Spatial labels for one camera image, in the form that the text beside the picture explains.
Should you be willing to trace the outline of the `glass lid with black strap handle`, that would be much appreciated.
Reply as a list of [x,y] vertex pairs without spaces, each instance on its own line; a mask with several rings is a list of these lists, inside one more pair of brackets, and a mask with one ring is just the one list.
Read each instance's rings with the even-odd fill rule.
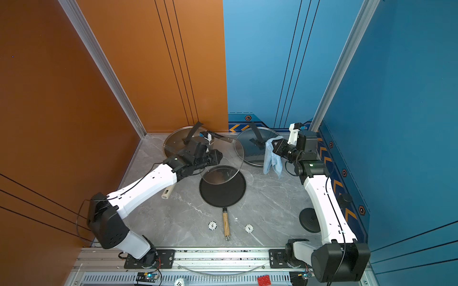
[[206,129],[198,122],[194,126],[186,126],[171,133],[163,144],[166,155],[163,162],[180,159],[193,164],[197,160],[205,160],[209,155],[209,141],[200,135],[200,131]]

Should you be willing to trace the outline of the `glass lid with black knob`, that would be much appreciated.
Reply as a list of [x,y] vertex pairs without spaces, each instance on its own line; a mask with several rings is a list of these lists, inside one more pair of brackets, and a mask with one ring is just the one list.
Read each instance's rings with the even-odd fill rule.
[[244,163],[245,152],[235,138],[213,137],[206,155],[210,162],[201,173],[202,179],[211,185],[221,185],[238,174]]

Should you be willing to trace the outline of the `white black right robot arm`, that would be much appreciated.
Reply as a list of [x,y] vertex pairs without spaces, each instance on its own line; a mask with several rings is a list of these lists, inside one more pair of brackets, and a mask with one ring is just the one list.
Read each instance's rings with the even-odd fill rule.
[[318,155],[318,138],[309,131],[294,130],[289,139],[273,139],[273,153],[293,164],[310,196],[312,207],[301,211],[299,221],[308,232],[320,234],[321,246],[307,239],[291,239],[285,245],[286,262],[310,266],[319,282],[360,281],[370,259],[366,243],[358,241],[347,224],[330,184],[330,172]]

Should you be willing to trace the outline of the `light blue cloth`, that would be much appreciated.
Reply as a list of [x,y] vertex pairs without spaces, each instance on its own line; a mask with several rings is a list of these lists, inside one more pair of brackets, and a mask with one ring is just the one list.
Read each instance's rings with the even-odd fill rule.
[[281,178],[283,171],[283,165],[281,157],[274,153],[273,141],[283,139],[282,136],[277,136],[270,138],[265,142],[265,154],[264,154],[264,163],[263,163],[263,173],[265,175],[269,174],[270,169],[273,169],[278,178]]

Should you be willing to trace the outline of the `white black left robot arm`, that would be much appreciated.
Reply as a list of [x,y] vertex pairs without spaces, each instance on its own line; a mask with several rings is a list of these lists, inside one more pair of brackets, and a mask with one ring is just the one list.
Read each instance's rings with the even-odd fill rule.
[[87,225],[104,249],[119,249],[142,268],[155,266],[157,251],[145,236],[131,231],[124,219],[139,205],[195,171],[218,166],[223,153],[202,137],[166,158],[141,179],[108,195],[97,193],[89,200]]

